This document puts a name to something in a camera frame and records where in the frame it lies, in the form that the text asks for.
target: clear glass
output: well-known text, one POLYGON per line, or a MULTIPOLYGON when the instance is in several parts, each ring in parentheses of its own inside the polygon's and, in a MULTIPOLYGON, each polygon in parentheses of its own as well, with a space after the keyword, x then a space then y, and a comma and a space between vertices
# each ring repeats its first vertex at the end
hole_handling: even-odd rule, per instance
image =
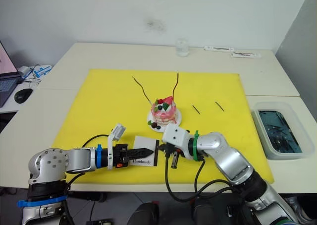
POLYGON ((181 57, 185 57, 189 54, 188 42, 186 39, 176 40, 176 54, 181 57))

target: white plate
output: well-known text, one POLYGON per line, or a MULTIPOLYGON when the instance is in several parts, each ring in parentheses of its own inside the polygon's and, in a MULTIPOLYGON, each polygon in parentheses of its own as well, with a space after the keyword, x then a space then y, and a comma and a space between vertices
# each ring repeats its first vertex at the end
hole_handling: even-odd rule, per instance
MULTIPOLYGON (((176 117, 175 118, 176 118, 176 125, 179 126, 180 123, 182 122, 182 113, 179 111, 179 109, 176 109, 176 117)), ((147 116, 147 123, 150 120, 154 121, 153 115, 151 113, 151 110, 150 110, 150 112, 148 113, 148 116, 147 116)), ((149 127, 150 127, 150 129, 154 130, 155 132, 164 132, 165 128, 166 128, 166 125, 160 125, 160 129, 152 128, 151 125, 149 125, 149 127)))

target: yellow mat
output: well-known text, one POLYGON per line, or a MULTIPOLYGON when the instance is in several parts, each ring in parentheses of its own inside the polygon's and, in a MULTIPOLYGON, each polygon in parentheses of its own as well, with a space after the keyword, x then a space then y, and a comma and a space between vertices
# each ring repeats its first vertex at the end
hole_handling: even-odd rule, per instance
MULTIPOLYGON (((129 148, 133 147, 135 135, 161 140, 162 134, 152 131, 147 125, 150 104, 132 76, 143 85, 153 103, 155 99, 172 95, 176 74, 162 71, 90 70, 52 147, 81 147, 94 135, 109 134, 117 122, 126 127, 119 143, 128 143, 129 148)), ((239 75, 180 72, 174 98, 183 116, 181 127, 189 129, 192 134, 195 130, 199 130, 201 135, 212 131, 221 132, 229 145, 238 149, 264 179, 273 182, 239 75)), ((106 138, 95 139, 87 146, 97 146, 98 143, 107 147, 106 138)), ((170 182, 193 183, 200 164, 180 158, 178 168, 169 169, 170 182)), ((224 177, 215 167, 214 161, 208 158, 199 182, 217 178, 224 177)), ((157 167, 128 166, 111 171, 103 168, 87 173, 76 182, 164 183, 164 154, 159 152, 157 167)))

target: white wall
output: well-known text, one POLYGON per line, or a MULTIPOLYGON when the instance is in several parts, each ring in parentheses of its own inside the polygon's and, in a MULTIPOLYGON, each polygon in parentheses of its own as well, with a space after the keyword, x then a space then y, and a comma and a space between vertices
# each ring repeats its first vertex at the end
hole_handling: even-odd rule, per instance
POLYGON ((305 0, 276 57, 317 120, 317 0, 305 0))
POLYGON ((304 0, 0 0, 18 63, 55 64, 76 41, 277 51, 304 0))

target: cake topper stick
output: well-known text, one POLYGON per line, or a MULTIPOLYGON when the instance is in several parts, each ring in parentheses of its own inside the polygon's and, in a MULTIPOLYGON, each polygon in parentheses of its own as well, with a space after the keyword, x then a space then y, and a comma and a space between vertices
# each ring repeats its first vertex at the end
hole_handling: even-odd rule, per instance
POLYGON ((198 109, 196 109, 196 107, 195 106, 193 106, 193 108, 197 111, 197 113, 199 113, 200 114, 200 112, 198 111, 198 109))
POLYGON ((220 104, 217 103, 217 101, 215 101, 215 103, 221 108, 222 111, 224 111, 220 104))
POLYGON ((175 88, 176 88, 177 84, 178 84, 178 72, 177 72, 177 81, 176 81, 176 85, 174 86, 174 89, 173 89, 173 101, 174 101, 174 90, 175 90, 175 88))
POLYGON ((134 79, 135 82, 137 82, 137 84, 138 84, 139 86, 141 86, 144 96, 148 99, 150 105, 152 106, 151 101, 149 100, 149 98, 147 97, 147 95, 146 95, 145 92, 144 92, 143 86, 142 86, 133 76, 132 76, 132 78, 134 79))

